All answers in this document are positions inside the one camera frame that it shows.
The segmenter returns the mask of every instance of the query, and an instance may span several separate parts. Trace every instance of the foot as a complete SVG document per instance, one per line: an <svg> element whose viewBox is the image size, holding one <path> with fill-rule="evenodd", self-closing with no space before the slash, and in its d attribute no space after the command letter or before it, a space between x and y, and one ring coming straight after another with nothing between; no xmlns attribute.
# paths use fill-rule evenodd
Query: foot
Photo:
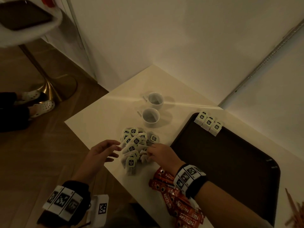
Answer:
<svg viewBox="0 0 304 228"><path fill-rule="evenodd" d="M40 104L35 104L29 107L29 114L31 118L36 118L40 115L48 113L55 108L55 103L52 100L44 101Z"/></svg>
<svg viewBox="0 0 304 228"><path fill-rule="evenodd" d="M34 90L30 92L23 92L16 94L17 94L17 101L15 101L14 105L21 105L39 98L41 92L38 90Z"/></svg>

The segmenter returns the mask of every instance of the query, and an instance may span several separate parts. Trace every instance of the black pants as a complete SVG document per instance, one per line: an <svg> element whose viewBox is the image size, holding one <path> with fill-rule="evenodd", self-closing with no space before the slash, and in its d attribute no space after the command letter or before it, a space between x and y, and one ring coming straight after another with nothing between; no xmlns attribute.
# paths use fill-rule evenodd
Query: black pants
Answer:
<svg viewBox="0 0 304 228"><path fill-rule="evenodd" d="M23 130L28 127L29 109L14 106L16 93L0 93L0 132Z"/></svg>

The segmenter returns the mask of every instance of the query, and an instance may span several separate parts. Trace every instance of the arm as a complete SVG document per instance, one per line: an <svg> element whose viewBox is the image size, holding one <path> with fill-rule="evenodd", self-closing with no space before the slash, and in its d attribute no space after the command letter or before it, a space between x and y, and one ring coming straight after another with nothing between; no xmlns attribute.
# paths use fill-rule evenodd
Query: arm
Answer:
<svg viewBox="0 0 304 228"><path fill-rule="evenodd" d="M185 164L176 153L167 145L155 144L148 148L150 159L157 162L162 168L177 174ZM207 181L195 196L195 201L211 224L216 228L222 227L272 227L268 222L237 201L215 184Z"/></svg>
<svg viewBox="0 0 304 228"><path fill-rule="evenodd" d="M118 157L118 154L114 153L114 151L121 151L121 148L118 146L119 144L120 142L116 140L105 140L93 146L71 180L89 185L105 162L112 162L114 159L111 157ZM36 228L45 227L42 224L36 226Z"/></svg>

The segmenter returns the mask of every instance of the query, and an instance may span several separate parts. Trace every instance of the hand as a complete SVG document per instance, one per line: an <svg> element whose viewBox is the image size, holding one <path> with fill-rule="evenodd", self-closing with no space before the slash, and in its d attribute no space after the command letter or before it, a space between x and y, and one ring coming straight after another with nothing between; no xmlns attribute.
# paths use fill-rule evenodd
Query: hand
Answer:
<svg viewBox="0 0 304 228"><path fill-rule="evenodd" d="M153 144L147 149L149 159L155 161L166 171L176 176L179 168L185 164L171 147L164 144Z"/></svg>
<svg viewBox="0 0 304 228"><path fill-rule="evenodd" d="M113 152L121 151L119 144L116 140L105 140L93 146L72 180L90 184L105 162L114 161L110 157L118 157L118 154Z"/></svg>

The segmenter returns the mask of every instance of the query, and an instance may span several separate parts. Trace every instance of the cup rim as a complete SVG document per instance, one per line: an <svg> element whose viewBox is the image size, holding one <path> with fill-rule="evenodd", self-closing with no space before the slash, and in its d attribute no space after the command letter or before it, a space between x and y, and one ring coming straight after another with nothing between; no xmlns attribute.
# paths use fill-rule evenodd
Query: cup rim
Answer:
<svg viewBox="0 0 304 228"><path fill-rule="evenodd" d="M149 93L149 94L147 95L147 101L148 101L149 103L151 103L152 105L157 105L157 104L153 104L152 102L150 102L150 100L149 100L149 95L150 95L150 94L158 94L158 95L160 95L160 96L162 97L163 102L160 103L160 104L158 104L158 105L162 105L162 104L164 103L165 99L164 99L164 96L163 96L162 94L160 94L160 93L158 93L158 92L151 92L151 93Z"/></svg>
<svg viewBox="0 0 304 228"><path fill-rule="evenodd" d="M159 113L159 111L157 110L157 109L154 109L154 108L152 108L152 107L149 107L149 108L145 108L142 112L141 112L141 118L146 122L146 123L148 123L148 124L155 124L156 122L147 122L144 118L143 118L143 112L145 111L145 110L153 110L153 111L156 111L157 113L158 113L158 119L157 119L157 121L156 122L158 122L159 121L159 119L161 118L161 114Z"/></svg>

